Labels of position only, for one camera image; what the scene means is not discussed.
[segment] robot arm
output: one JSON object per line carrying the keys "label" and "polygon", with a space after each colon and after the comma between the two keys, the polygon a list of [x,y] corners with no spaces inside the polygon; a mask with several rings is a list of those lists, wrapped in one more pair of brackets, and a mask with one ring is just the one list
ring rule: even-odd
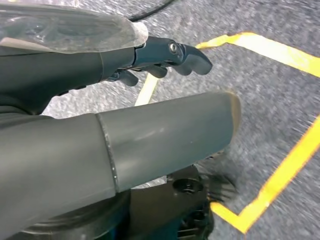
{"label": "robot arm", "polygon": [[240,121],[231,93],[205,93],[67,119],[40,116],[54,96],[102,80],[207,74],[197,49],[150,37],[139,48],[0,57],[0,240],[192,165],[229,145]]}

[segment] gray pipe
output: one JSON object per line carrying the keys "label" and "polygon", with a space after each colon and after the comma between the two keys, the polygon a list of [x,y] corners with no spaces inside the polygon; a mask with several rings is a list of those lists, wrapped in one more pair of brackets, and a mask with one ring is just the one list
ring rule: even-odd
{"label": "gray pipe", "polygon": [[218,152],[240,119],[227,92],[68,119],[3,112],[0,240]]}

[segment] black robotic finger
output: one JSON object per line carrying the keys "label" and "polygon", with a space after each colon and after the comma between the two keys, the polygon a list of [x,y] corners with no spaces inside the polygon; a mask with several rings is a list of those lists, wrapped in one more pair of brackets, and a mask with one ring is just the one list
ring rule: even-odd
{"label": "black robotic finger", "polygon": [[174,67],[178,73],[185,75],[194,71],[198,75],[206,75],[212,69],[212,63],[200,50],[189,45],[180,44],[180,46],[184,52],[183,61],[177,67]]}
{"label": "black robotic finger", "polygon": [[185,65],[185,64],[174,66],[173,68],[176,70],[178,74],[183,75],[183,76],[188,76],[192,72],[192,70],[189,66]]}
{"label": "black robotic finger", "polygon": [[147,69],[147,71],[149,74],[158,79],[165,77],[167,73],[168,72],[168,70],[165,67],[156,66],[156,65],[150,66]]}

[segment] yellow tape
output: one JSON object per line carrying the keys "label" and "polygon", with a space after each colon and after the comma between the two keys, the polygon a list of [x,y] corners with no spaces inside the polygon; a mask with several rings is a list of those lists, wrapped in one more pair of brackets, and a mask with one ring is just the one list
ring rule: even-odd
{"label": "yellow tape", "polygon": [[235,215],[217,202],[211,203],[211,209],[222,219],[245,234],[319,147],[320,115],[285,158],[278,169],[269,177],[256,199],[245,207],[239,215]]}
{"label": "yellow tape", "polygon": [[199,43],[195,47],[198,49],[212,48],[221,46],[225,43],[246,48],[320,78],[320,57],[309,55],[296,48],[252,32],[242,32],[232,36],[222,35],[210,41]]}
{"label": "yellow tape", "polygon": [[158,78],[156,78],[153,75],[148,73],[144,82],[144,85],[142,87],[141,91],[137,96],[137,101],[134,106],[141,106],[149,104],[151,97],[152,96],[153,91],[158,83]]}

